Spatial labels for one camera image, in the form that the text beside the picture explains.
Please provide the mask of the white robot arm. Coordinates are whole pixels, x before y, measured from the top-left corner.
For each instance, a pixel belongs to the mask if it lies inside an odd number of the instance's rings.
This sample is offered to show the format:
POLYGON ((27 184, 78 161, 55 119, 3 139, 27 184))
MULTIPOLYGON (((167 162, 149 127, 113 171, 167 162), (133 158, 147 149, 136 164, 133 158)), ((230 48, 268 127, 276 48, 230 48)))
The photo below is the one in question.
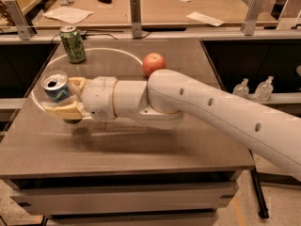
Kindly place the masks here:
POLYGON ((185 113, 206 121, 254 153, 301 180, 301 120, 274 108, 215 89, 182 73, 161 69, 147 80, 69 77, 51 72, 41 86, 52 102, 43 109, 66 121, 130 118, 172 129, 185 113))

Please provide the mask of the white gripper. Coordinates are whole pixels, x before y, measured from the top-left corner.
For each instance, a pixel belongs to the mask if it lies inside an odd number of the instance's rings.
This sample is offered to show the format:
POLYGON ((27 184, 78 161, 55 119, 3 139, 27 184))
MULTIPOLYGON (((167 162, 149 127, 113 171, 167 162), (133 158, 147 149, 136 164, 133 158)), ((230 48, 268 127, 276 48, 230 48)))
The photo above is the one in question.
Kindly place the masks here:
POLYGON ((99 76, 90 81, 85 77, 70 77, 69 92, 71 95, 81 95, 83 104, 74 101, 69 105, 42 107, 46 113, 63 120, 81 120, 86 109, 96 121, 113 121, 116 118, 113 94, 117 82, 115 77, 99 76))

